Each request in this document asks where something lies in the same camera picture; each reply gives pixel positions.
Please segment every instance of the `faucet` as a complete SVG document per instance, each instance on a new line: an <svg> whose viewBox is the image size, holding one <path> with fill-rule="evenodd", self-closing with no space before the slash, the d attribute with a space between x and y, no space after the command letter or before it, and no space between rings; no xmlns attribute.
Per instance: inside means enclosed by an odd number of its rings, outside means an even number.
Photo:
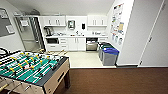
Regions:
<svg viewBox="0 0 168 94"><path fill-rule="evenodd" d="M76 34L78 35L78 31L76 31Z"/></svg>

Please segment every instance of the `baseboard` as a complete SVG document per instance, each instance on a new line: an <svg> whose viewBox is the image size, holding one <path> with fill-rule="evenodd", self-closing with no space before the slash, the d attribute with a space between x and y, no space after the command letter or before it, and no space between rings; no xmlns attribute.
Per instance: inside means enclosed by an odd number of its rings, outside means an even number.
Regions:
<svg viewBox="0 0 168 94"><path fill-rule="evenodd" d="M115 64L116 68L137 68L138 65L117 65Z"/></svg>

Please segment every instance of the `floor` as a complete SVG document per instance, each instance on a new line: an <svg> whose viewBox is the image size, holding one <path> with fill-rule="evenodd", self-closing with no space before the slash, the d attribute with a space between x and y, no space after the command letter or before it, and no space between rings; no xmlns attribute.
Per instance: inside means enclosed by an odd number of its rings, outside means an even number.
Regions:
<svg viewBox="0 0 168 94"><path fill-rule="evenodd" d="M70 59L70 68L116 68L116 66L103 66L97 51L67 52L65 56Z"/></svg>
<svg viewBox="0 0 168 94"><path fill-rule="evenodd" d="M70 69L54 94L168 94L168 68Z"/></svg>

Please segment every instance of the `trash can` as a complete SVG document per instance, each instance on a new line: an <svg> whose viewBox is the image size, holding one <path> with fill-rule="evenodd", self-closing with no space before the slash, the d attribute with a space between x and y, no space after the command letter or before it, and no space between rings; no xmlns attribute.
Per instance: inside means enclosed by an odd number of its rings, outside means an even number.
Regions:
<svg viewBox="0 0 168 94"><path fill-rule="evenodd" d="M115 48L104 48L102 59L103 66L114 66L117 61L118 54L119 51Z"/></svg>
<svg viewBox="0 0 168 94"><path fill-rule="evenodd" d="M103 60L102 50L104 48L114 48L114 47L110 43L106 43L106 42L103 42L103 43L99 44L99 58L100 58L101 61Z"/></svg>

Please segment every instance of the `white cabinet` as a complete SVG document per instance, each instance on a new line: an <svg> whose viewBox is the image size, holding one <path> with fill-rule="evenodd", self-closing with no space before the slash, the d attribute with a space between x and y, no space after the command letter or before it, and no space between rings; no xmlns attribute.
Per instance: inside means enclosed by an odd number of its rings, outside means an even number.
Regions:
<svg viewBox="0 0 168 94"><path fill-rule="evenodd" d="M107 42L107 38L98 38L98 42Z"/></svg>
<svg viewBox="0 0 168 94"><path fill-rule="evenodd" d="M60 45L59 44L46 44L46 50L47 51L60 51Z"/></svg>
<svg viewBox="0 0 168 94"><path fill-rule="evenodd" d="M86 38L68 38L69 51L85 51Z"/></svg>
<svg viewBox="0 0 168 94"><path fill-rule="evenodd" d="M86 51L86 38L77 38L78 51Z"/></svg>
<svg viewBox="0 0 168 94"><path fill-rule="evenodd" d="M65 16L44 16L45 26L66 26Z"/></svg>
<svg viewBox="0 0 168 94"><path fill-rule="evenodd" d="M107 16L88 16L88 26L107 26Z"/></svg>
<svg viewBox="0 0 168 94"><path fill-rule="evenodd" d="M59 38L60 49L64 51L68 51L68 39L67 38Z"/></svg>

